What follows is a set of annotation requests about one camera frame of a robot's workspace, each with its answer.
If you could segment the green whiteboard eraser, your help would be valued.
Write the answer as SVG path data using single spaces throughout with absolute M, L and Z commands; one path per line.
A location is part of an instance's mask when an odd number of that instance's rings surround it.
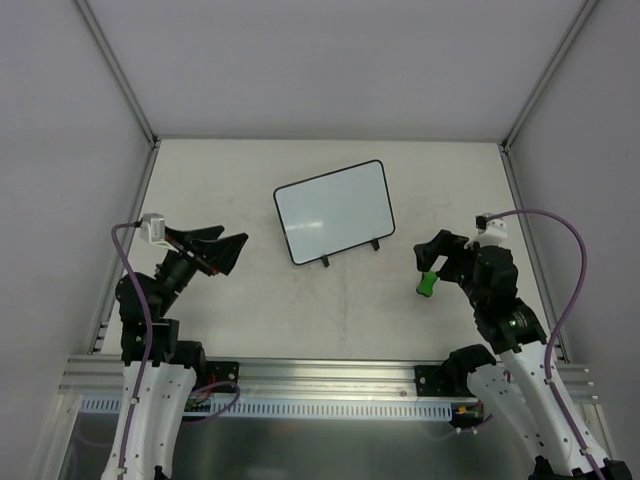
M 421 274 L 420 281 L 416 286 L 416 293 L 426 298 L 434 294 L 434 287 L 439 277 L 436 272 L 427 271 Z

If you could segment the small black-framed whiteboard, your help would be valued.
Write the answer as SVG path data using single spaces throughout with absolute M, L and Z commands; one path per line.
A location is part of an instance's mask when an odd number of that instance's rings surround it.
M 396 222 L 383 163 L 369 160 L 280 186 L 273 200 L 291 262 L 329 265 L 339 253 L 393 235 Z

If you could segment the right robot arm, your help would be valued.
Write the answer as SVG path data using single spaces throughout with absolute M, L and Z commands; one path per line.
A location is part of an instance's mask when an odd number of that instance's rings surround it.
M 483 344 L 453 351 L 436 381 L 472 394 L 508 425 L 532 457 L 533 479 L 629 479 L 579 418 L 534 311 L 518 296 L 519 272 L 497 238 L 469 239 L 441 230 L 413 248 L 423 279 L 457 285 Z

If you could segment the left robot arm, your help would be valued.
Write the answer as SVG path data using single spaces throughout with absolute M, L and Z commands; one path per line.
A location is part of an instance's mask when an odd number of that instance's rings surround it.
M 118 234 L 136 229 L 166 255 L 153 275 L 131 266 Z M 182 340 L 167 313 L 193 277 L 228 275 L 249 237 L 221 225 L 194 230 L 166 226 L 161 215 L 115 225 L 111 239 L 125 274 L 115 288 L 121 321 L 122 397 L 105 479 L 170 479 L 188 400 L 240 392 L 236 380 L 209 373 L 204 347 Z

